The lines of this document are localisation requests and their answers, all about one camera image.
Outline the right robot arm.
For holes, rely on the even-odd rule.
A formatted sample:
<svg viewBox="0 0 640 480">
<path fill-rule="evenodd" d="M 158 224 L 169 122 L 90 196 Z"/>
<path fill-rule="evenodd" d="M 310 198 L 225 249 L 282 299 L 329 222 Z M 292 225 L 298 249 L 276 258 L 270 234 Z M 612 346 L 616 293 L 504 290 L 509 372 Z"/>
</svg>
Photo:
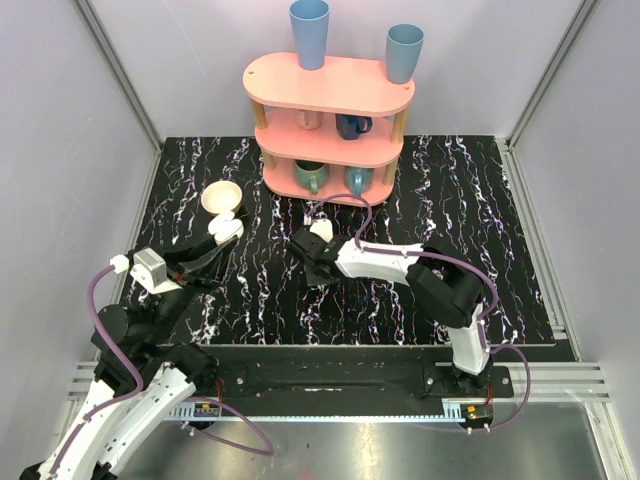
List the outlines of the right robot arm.
<svg viewBox="0 0 640 480">
<path fill-rule="evenodd" d="M 310 285 L 369 278 L 408 287 L 451 342 L 444 392 L 472 397 L 490 391 L 493 360 L 482 317 L 484 287 L 491 281 L 476 267 L 426 244 L 377 244 L 344 235 L 327 240 L 309 227 L 293 235 L 288 250 L 304 264 Z"/>
</svg>

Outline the white earbud case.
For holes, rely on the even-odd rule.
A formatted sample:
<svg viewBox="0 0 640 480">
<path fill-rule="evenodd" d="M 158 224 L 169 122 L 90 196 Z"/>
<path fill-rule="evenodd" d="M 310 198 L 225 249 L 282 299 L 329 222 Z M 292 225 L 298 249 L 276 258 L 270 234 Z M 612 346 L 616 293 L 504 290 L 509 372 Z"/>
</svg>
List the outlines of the white earbud case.
<svg viewBox="0 0 640 480">
<path fill-rule="evenodd" d="M 225 211 L 209 222 L 208 233 L 217 245 L 221 245 L 230 239 L 240 239 L 244 234 L 244 224 L 233 211 Z"/>
</svg>

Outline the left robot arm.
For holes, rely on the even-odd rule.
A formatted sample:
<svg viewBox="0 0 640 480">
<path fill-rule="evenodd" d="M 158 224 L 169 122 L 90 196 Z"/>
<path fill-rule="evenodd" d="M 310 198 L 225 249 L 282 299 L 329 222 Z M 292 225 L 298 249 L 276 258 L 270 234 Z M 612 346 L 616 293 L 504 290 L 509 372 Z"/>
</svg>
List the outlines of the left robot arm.
<svg viewBox="0 0 640 480">
<path fill-rule="evenodd" d="M 227 234 L 170 249 L 146 247 L 112 257 L 96 274 L 87 306 L 100 358 L 88 393 L 54 452 L 25 468 L 22 478 L 116 479 L 171 410 L 214 388 L 217 360 L 195 343 L 167 342 L 192 299 L 221 284 L 237 242 Z M 129 275 L 154 303 L 96 308 L 95 288 L 109 273 Z"/>
</svg>

